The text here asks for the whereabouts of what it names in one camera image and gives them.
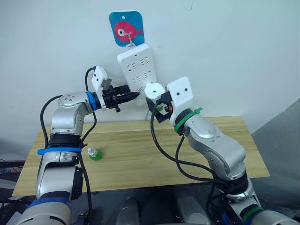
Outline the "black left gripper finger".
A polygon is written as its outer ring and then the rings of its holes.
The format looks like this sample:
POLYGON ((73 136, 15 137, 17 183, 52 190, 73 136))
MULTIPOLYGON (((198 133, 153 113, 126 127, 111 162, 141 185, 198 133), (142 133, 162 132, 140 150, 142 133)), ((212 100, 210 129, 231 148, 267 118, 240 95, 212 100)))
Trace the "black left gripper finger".
POLYGON ((114 87, 113 90, 115 91, 116 94, 126 94, 130 92, 130 88, 128 85, 114 87))
POLYGON ((123 104, 136 99, 140 95, 139 92, 127 92, 117 96, 117 103, 123 104))

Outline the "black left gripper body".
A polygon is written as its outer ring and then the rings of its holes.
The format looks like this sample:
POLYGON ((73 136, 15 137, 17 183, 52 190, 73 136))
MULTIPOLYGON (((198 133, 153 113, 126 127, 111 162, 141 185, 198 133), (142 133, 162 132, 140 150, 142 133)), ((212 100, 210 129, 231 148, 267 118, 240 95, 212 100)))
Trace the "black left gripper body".
POLYGON ((103 100, 106 108, 115 109, 117 113, 120 112, 120 88, 109 86, 108 90, 103 90, 103 100))

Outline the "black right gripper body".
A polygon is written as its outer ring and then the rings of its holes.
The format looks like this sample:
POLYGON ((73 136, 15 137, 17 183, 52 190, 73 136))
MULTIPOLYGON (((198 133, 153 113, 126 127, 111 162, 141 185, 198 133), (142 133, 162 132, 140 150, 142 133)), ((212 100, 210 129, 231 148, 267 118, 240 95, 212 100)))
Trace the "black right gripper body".
POLYGON ((154 115, 158 123, 169 120, 173 113, 172 98, 162 99, 161 96, 156 100, 157 114, 154 115))

